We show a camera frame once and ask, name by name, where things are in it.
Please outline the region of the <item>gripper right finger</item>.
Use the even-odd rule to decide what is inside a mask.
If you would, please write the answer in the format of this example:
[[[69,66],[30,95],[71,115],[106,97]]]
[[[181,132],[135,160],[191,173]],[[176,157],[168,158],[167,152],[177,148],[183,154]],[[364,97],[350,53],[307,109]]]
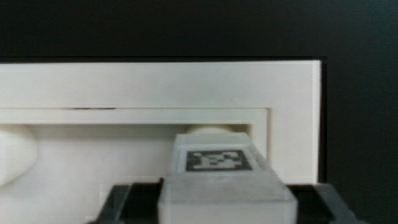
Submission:
[[[314,186],[314,190],[332,214],[332,221],[328,224],[369,224],[366,221],[357,219],[332,185],[318,184]]]

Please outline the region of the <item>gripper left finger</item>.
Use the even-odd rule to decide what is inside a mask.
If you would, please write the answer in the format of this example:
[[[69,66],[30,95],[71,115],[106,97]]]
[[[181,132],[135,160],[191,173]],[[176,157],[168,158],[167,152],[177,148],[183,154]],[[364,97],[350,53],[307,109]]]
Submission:
[[[103,208],[96,219],[87,224],[124,224],[122,208],[129,194],[129,186],[115,185],[112,187]]]

